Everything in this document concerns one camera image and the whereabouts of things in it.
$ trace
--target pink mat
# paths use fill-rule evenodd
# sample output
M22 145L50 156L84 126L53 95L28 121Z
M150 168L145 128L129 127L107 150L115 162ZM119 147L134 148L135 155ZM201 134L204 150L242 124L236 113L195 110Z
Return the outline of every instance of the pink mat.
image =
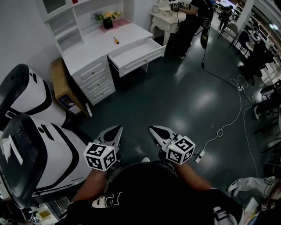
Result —
M100 26L100 30L103 32L103 33L106 33L107 31L109 30L114 30L114 29L117 29L121 26L124 26L124 25L127 25L127 24L130 24L131 22L126 20L126 19L120 19L120 20L117 20L115 22L113 22L113 28L110 28L110 29L106 29L104 28L104 26Z

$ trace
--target screwdriver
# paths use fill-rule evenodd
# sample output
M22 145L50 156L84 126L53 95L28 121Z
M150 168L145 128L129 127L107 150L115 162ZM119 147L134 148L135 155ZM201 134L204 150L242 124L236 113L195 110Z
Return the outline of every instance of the screwdriver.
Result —
M116 44L119 44L119 41L114 37Z

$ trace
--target cardboard box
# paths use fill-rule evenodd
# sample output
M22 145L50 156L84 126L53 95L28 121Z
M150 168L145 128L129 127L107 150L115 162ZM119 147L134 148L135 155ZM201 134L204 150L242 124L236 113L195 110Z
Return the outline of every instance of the cardboard box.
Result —
M51 74L56 99L75 116L78 116L81 113L84 113L87 116L88 112L85 110L84 105L69 87L66 73L65 63L62 58L58 58L51 62Z

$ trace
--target black t-shirt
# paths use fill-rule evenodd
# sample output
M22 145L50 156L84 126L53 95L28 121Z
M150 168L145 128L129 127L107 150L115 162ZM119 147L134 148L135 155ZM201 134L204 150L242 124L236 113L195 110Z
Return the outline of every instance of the black t-shirt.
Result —
M221 16L222 16L222 18L223 18L224 20L229 20L231 14L232 14L231 8L225 7L225 8L223 9L223 12L222 12Z
M220 207L241 220L243 209L217 189L190 190L168 169L155 163L137 164L123 170L109 184L104 196L93 202L78 201L57 225L91 225L147 221L213 224L213 211Z
M204 17L213 17L212 3L209 0L192 0L189 4L189 8L191 5L198 7L198 17L199 19L203 19Z

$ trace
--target flower pot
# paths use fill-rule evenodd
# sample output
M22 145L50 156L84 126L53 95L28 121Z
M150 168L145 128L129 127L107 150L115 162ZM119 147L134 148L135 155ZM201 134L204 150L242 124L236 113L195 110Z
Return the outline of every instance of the flower pot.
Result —
M104 28L106 28L106 29L113 28L112 20L110 20L110 19L104 19Z

